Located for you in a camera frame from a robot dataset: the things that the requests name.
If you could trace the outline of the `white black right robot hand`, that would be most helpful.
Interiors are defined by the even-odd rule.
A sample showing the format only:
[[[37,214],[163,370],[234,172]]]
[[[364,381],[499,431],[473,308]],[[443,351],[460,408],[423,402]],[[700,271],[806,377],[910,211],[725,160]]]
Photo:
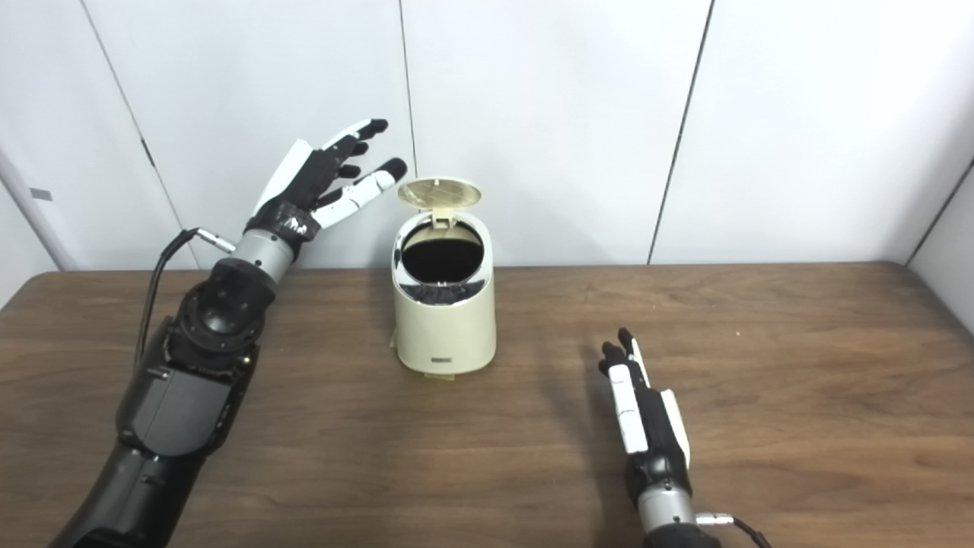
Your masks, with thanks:
[[[651,385],[638,341],[626,327],[619,328],[618,340],[602,344],[598,370],[611,385],[627,495],[633,504],[653,488],[691,496],[689,441],[675,395]]]

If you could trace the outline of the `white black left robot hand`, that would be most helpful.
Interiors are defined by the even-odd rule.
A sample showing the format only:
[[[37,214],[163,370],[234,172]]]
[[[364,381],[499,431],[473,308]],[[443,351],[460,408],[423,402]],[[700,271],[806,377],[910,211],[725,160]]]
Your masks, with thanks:
[[[407,163],[387,160],[367,174],[349,160],[369,150],[369,140],[389,123],[366,119],[313,147],[296,140],[258,198],[246,231],[265,231],[299,252],[321,229],[345,221],[405,176]]]

